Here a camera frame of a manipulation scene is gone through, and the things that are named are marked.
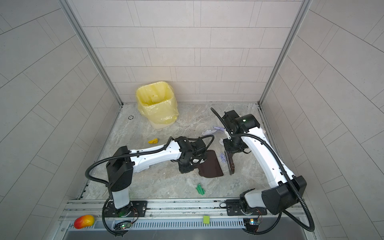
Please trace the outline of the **brown hand brush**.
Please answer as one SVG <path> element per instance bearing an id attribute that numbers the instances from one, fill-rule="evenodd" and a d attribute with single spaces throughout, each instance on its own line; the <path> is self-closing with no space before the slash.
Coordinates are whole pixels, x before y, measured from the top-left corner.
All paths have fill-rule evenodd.
<path id="1" fill-rule="evenodd" d="M 235 164 L 234 164 L 233 156 L 234 156 L 234 153 L 226 152 L 226 158 L 227 158 L 230 175 L 233 175 L 235 173 Z"/>

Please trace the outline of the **brown dustpan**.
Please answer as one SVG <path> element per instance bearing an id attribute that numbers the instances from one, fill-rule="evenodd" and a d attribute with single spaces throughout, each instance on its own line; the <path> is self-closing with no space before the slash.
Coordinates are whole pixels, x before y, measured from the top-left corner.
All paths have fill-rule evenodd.
<path id="1" fill-rule="evenodd" d="M 204 178 L 218 178 L 224 175 L 215 151 L 206 152 L 206 160 L 198 165 L 199 175 Z"/>

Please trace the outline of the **yellow-lined trash bin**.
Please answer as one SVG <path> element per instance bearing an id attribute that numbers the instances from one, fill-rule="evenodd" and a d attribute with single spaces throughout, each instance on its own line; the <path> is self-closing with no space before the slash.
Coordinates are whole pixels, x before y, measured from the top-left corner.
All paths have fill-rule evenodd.
<path id="1" fill-rule="evenodd" d="M 136 99 L 139 112 L 156 130 L 174 124 L 179 117 L 173 88 L 166 82 L 151 83 L 138 88 Z"/>

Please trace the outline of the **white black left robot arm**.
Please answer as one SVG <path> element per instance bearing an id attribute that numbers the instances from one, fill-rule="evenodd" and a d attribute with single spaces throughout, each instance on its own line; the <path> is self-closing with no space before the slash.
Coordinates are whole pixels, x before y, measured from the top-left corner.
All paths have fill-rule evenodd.
<path id="1" fill-rule="evenodd" d="M 129 186 L 134 173 L 139 173 L 150 166 L 166 161 L 175 162 L 181 174 L 189 173 L 200 164 L 207 161 L 207 150 L 213 143 L 214 135 L 199 138 L 169 137 L 165 145 L 147 148 L 144 150 L 128 150 L 126 146 L 118 149 L 119 154 L 93 163 L 85 171 L 88 180 L 104 184 L 109 191 L 109 197 L 102 208 L 102 222 L 105 229 L 114 237 L 123 237 L 129 230 L 123 230 L 125 224 L 133 224 L 139 218 L 138 210 L 132 206 L 129 198 Z M 108 180 L 91 176 L 90 172 L 95 167 L 107 163 Z M 115 204 L 115 209 L 129 206 L 134 212 L 132 221 L 123 221 L 116 224 L 116 229 L 108 227 L 105 219 L 107 205 L 110 201 Z"/>

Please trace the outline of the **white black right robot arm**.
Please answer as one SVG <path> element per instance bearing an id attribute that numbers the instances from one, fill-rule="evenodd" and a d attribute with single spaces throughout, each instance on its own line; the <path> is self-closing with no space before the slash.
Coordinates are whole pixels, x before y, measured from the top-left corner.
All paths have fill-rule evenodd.
<path id="1" fill-rule="evenodd" d="M 252 115 L 239 116 L 236 111 L 225 112 L 223 116 L 211 108 L 211 111 L 223 124 L 227 139 L 224 146 L 228 161 L 235 153 L 245 148 L 256 157 L 261 165 L 270 188 L 267 190 L 248 190 L 240 195 L 240 209 L 244 214 L 251 214 L 258 208 L 265 208 L 277 215 L 275 222 L 267 229 L 259 231 L 259 225 L 249 221 L 243 231 L 250 235 L 263 235 L 272 231 L 283 214 L 308 232 L 315 231 L 314 219 L 303 198 L 307 182 L 284 164 L 267 140 L 260 123 Z"/>

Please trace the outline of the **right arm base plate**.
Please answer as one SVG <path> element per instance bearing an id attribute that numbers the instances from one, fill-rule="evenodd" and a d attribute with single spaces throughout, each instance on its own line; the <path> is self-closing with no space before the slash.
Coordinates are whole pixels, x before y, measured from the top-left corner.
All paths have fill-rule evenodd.
<path id="1" fill-rule="evenodd" d="M 267 209 L 264 207 L 249 207 L 245 200 L 226 200 L 225 208 L 228 216 L 266 216 Z"/>

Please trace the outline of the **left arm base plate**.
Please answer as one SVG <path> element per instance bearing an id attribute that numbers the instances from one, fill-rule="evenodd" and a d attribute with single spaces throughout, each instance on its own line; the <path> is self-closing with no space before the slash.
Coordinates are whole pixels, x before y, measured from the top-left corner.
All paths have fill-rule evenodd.
<path id="1" fill-rule="evenodd" d="M 120 209 L 115 208 L 112 200 L 103 207 L 106 218 L 137 218 L 144 217 L 147 210 L 147 201 L 131 201 L 127 206 Z"/>

